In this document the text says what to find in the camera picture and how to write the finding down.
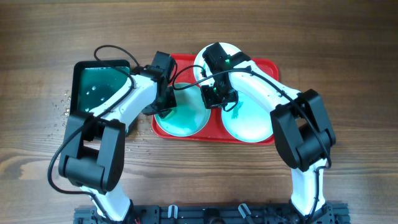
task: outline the green liquid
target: green liquid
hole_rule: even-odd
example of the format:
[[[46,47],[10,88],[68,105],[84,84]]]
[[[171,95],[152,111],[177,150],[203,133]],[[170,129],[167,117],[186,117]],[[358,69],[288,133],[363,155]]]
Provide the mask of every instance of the green liquid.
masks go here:
[[[129,73],[130,68],[119,67]],[[81,71],[77,110],[89,112],[111,98],[127,76],[113,68],[86,68]]]
[[[181,88],[188,83],[177,83]],[[166,132],[173,136],[187,137],[199,132],[207,123],[211,111],[205,108],[201,99],[200,88],[193,86],[185,90],[175,91],[177,107],[165,118],[155,115],[156,122]]]

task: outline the black cable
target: black cable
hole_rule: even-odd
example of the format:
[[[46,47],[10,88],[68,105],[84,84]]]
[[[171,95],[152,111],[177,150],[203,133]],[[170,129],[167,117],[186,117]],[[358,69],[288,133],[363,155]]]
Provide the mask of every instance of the black cable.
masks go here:
[[[191,66],[188,66],[187,68],[184,68],[183,70],[181,70],[181,71],[178,73],[178,75],[180,75],[180,74],[181,74],[183,71],[185,71],[186,69],[192,68],[192,67],[200,67],[200,68],[202,68],[202,70],[204,70],[204,68],[203,68],[202,66],[199,66],[199,65],[191,65]],[[289,95],[287,95],[287,94],[285,93],[285,91],[281,90],[279,87],[277,87],[275,84],[273,84],[271,81],[269,81],[267,78],[263,77],[262,75],[257,74],[257,73],[254,72],[254,71],[248,71],[248,70],[243,70],[243,69],[232,69],[232,70],[227,70],[227,71],[218,72],[218,73],[216,73],[216,74],[212,74],[212,75],[210,75],[210,76],[208,76],[208,77],[206,77],[206,78],[203,78],[203,79],[201,79],[201,80],[199,80],[199,81],[197,81],[197,82],[195,82],[195,83],[192,83],[192,84],[190,84],[190,85],[187,85],[187,86],[184,86],[184,87],[181,87],[181,88],[176,88],[176,87],[174,86],[174,83],[175,83],[175,78],[174,78],[174,79],[173,79],[172,86],[173,86],[173,89],[174,89],[174,90],[184,90],[184,89],[193,87],[193,86],[195,86],[195,85],[197,85],[197,84],[199,84],[199,83],[201,83],[201,82],[204,82],[204,81],[206,81],[206,80],[208,80],[208,79],[211,79],[211,78],[213,78],[213,77],[215,77],[215,76],[217,76],[217,75],[222,75],[222,74],[226,74],[226,73],[229,73],[229,72],[244,72],[244,73],[249,73],[249,74],[251,74],[251,75],[254,75],[254,76],[260,78],[261,80],[265,81],[266,83],[268,83],[271,87],[273,87],[276,91],[278,91],[278,92],[281,94],[281,96],[284,96],[286,99],[288,99],[288,100],[290,101],[290,103],[295,107],[295,109],[298,111],[298,113],[300,114],[300,116],[306,120],[306,122],[307,122],[308,125],[310,126],[312,132],[314,133],[315,137],[317,138],[319,144],[321,145],[322,150],[323,150],[323,153],[325,154],[325,157],[326,157],[326,159],[327,159],[327,161],[328,161],[328,165],[327,165],[327,166],[320,166],[320,167],[317,167],[317,168],[315,169],[315,171],[314,171],[314,173],[315,173],[315,182],[316,182],[316,187],[315,187],[315,198],[314,198],[313,207],[312,207],[311,212],[310,212],[310,214],[308,215],[308,218],[307,218],[307,221],[309,222],[309,221],[311,220],[311,218],[313,217],[314,213],[315,213],[315,210],[316,210],[316,208],[317,208],[317,204],[318,204],[318,201],[319,201],[319,171],[320,171],[321,169],[330,169],[330,168],[331,168],[331,159],[330,159],[330,155],[329,155],[328,151],[326,150],[326,147],[325,147],[325,145],[323,144],[323,142],[322,142],[322,140],[321,140],[321,138],[320,138],[320,136],[319,136],[317,130],[316,130],[315,127],[313,126],[312,122],[309,120],[308,116],[304,113],[304,111],[301,109],[301,107],[300,107],[298,104],[296,104],[296,102],[295,102],[293,99],[291,99],[291,97],[290,97]]]
[[[194,68],[194,67],[198,67],[198,68],[201,68],[201,70],[202,70],[202,72],[204,73],[204,74],[206,74],[206,70],[202,67],[202,66],[200,66],[200,65],[190,65],[190,66],[187,66],[187,67],[185,67],[185,68],[183,68],[181,71],[179,71],[177,74],[175,74],[174,76],[173,76],[173,78],[172,78],[172,86],[173,86],[173,89],[174,90],[184,90],[184,89],[186,89],[185,87],[182,87],[182,88],[176,88],[175,87],[175,81],[176,81],[176,79],[177,79],[177,77],[179,76],[179,75],[181,75],[181,73],[183,73],[184,71],[186,71],[186,70],[188,70],[188,69],[190,69],[190,68]]]
[[[108,214],[106,213],[104,207],[102,206],[102,204],[100,203],[100,201],[97,199],[96,195],[94,193],[91,192],[84,192],[84,191],[71,191],[71,190],[63,190],[60,189],[58,186],[55,185],[53,179],[52,179],[52,169],[54,167],[55,161],[57,160],[57,157],[61,154],[62,150],[65,148],[65,146],[81,131],[86,131],[86,129],[88,127],[90,127],[92,124],[94,124],[95,122],[97,122],[102,116],[104,116],[105,114],[109,113],[112,111],[112,109],[118,105],[120,102],[122,102],[123,99],[125,99],[125,97],[127,97],[130,92],[132,92],[132,90],[134,89],[134,80],[131,78],[130,74],[128,74],[127,72],[121,70],[118,67],[114,67],[112,65],[108,65],[107,63],[103,62],[101,59],[99,59],[97,57],[97,51],[99,51],[99,49],[105,48],[105,47],[112,47],[112,48],[116,48],[119,49],[121,51],[123,51],[124,53],[128,54],[128,56],[130,56],[133,61],[137,64],[137,66],[139,66],[137,60],[127,51],[122,49],[121,47],[118,46],[114,46],[114,45],[102,45],[100,47],[98,47],[97,49],[95,49],[94,51],[94,58],[99,61],[100,63],[102,63],[104,66],[106,67],[110,67],[113,68],[119,72],[121,72],[123,75],[127,76],[130,81],[131,81],[131,86],[129,87],[128,91],[123,94],[122,97],[120,97],[116,102],[114,102],[110,107],[108,107],[106,110],[104,110],[102,113],[100,113],[98,116],[96,116],[94,119],[92,119],[91,121],[85,123],[83,126],[81,126],[80,128],[78,128],[76,131],[74,131],[66,140],[64,140],[64,142],[61,144],[61,146],[57,149],[57,151],[55,152],[54,156],[51,158],[50,164],[49,164],[49,169],[47,171],[47,180],[50,184],[50,186],[56,190],[57,192],[60,192],[62,194],[73,194],[73,195],[89,195],[94,201],[95,204],[97,204],[98,208],[101,210],[101,212],[103,213],[103,215],[110,221],[112,221],[112,219],[110,219],[110,217],[108,216]]]
[[[224,110],[225,112],[230,112],[231,110],[233,110],[233,109],[235,108],[236,105],[238,105],[238,103],[239,103],[239,95],[238,95],[238,92],[237,92],[237,91],[235,91],[235,95],[236,95],[236,102],[235,102],[235,104],[234,104],[230,109],[226,110],[226,109],[225,109],[226,105],[225,105],[225,104],[223,105],[223,110]]]
[[[178,65],[177,65],[177,63],[175,63],[175,71],[174,71],[174,74],[173,74],[172,77],[169,78],[169,80],[167,80],[167,82],[168,82],[169,84],[173,81],[173,79],[174,79],[174,77],[175,77],[175,74],[177,74],[177,70],[178,70]]]

